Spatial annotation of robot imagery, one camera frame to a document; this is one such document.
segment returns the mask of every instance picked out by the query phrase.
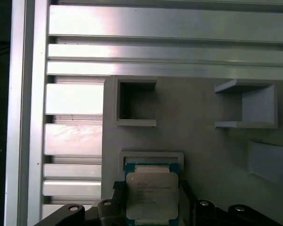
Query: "metal frame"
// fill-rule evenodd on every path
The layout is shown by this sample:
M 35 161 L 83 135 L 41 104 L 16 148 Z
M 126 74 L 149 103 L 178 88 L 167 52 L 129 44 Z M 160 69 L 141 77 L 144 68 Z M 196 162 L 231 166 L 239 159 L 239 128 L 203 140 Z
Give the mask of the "metal frame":
M 43 146 L 45 128 L 45 84 L 48 40 L 49 0 L 35 0 L 32 110 L 29 155 L 28 225 L 35 225 L 42 217 L 43 204 Z
M 60 0 L 59 2 L 76 5 L 83 2 L 109 5 L 112 1 Z M 50 97 L 55 98 L 54 95 L 46 98 L 47 75 L 54 77 L 56 83 L 72 83 L 71 87 L 85 84 L 87 81 L 94 82 L 94 76 L 100 76 L 103 79 L 110 75 L 165 76 L 172 74 L 178 77 L 237 78 L 243 74 L 245 78 L 283 80 L 283 14 L 275 13 L 283 12 L 283 0 L 248 0 L 247 2 L 242 0 L 147 0 L 143 2 L 117 0 L 114 5 L 125 7 L 101 6 L 97 9 L 103 9 L 102 16 L 100 14 L 92 16 L 95 14 L 90 12 L 93 12 L 94 8 L 90 6 L 50 7 L 49 0 L 13 1 L 8 100 L 6 226 L 34 225 L 42 218 L 43 158 L 46 154 L 46 151 L 44 152 L 46 149 L 44 146 L 45 111 L 50 110 L 50 108 L 46 109 L 45 103 Z M 128 7 L 132 5 L 150 8 Z M 211 6 L 216 6 L 212 14 L 208 11 L 212 9 Z M 49 18 L 50 8 L 52 13 L 56 13 L 51 18 Z M 172 24 L 167 23 L 167 25 L 162 24 L 166 29 L 162 29 L 160 24 L 158 29 L 155 23 L 144 21 L 143 12 L 152 16 L 148 17 L 148 20 L 154 18 L 158 21 L 162 17 L 170 21 L 170 18 L 175 18 L 176 15 L 183 15 L 179 19 L 185 29 L 180 30 L 180 26 L 177 26 L 178 21 Z M 191 23 L 191 12 L 194 12 L 195 23 Z M 130 21 L 127 20 L 128 15 L 131 15 Z M 211 22 L 212 15 L 216 16 L 213 22 Z M 88 23 L 92 21 L 100 21 L 101 26 L 88 26 Z M 220 21 L 223 22 L 221 29 L 225 32 L 215 30 L 216 26 L 206 26 L 214 23 L 220 25 Z M 242 24 L 242 28 L 237 26 L 238 23 Z M 245 28 L 249 27 L 252 27 L 255 32 L 245 32 Z M 264 33 L 266 29 L 273 29 L 275 33 L 268 36 Z M 84 34 L 89 36 L 90 43 L 86 43 L 88 41 L 84 41 L 83 38 L 78 38 Z M 78 42 L 86 45 L 67 43 L 48 46 L 49 35 L 68 36 L 66 39 L 73 36 L 74 44 Z M 219 42 L 221 44 L 226 42 L 228 46 L 216 48 Z M 58 87 L 58 85 L 50 84 L 47 87 Z M 76 123 L 82 121 L 83 124 L 91 121 L 84 115 L 84 111 L 80 111 L 73 118 L 63 115 L 65 111 L 53 113 L 59 114 L 58 118 L 53 117 L 53 121 L 57 124 L 70 125 L 68 121 L 72 119 L 77 119 Z M 83 158 L 77 154 L 68 156 L 66 159 L 54 156 L 52 160 L 55 164 L 84 164 L 85 162 L 100 164 L 98 157 Z
M 34 1 L 12 3 L 5 226 L 27 224 Z

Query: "black clamp arm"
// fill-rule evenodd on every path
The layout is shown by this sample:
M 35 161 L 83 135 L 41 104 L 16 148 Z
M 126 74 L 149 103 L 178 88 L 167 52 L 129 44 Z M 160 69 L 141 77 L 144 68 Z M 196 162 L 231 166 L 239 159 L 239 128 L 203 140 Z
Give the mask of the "black clamp arm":
M 84 206 L 68 204 L 35 226 L 126 226 L 125 181 L 113 186 L 111 199 L 85 211 Z M 186 181 L 180 182 L 179 214 L 185 226 L 281 226 L 245 205 L 233 205 L 228 212 L 207 200 L 198 200 Z

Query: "metal bolt head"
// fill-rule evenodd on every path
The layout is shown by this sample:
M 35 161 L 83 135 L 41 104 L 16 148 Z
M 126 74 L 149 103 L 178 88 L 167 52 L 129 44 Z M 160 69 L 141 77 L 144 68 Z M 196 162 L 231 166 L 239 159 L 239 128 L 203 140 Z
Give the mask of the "metal bolt head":
M 201 201 L 201 202 L 200 202 L 200 205 L 201 205 L 201 206 L 208 206 L 208 202 L 207 202 L 207 201 Z
M 78 210 L 79 208 L 77 206 L 72 206 L 69 208 L 70 211 L 76 211 Z
M 239 212 L 243 212 L 245 211 L 245 209 L 242 206 L 236 206 L 235 210 L 239 211 Z

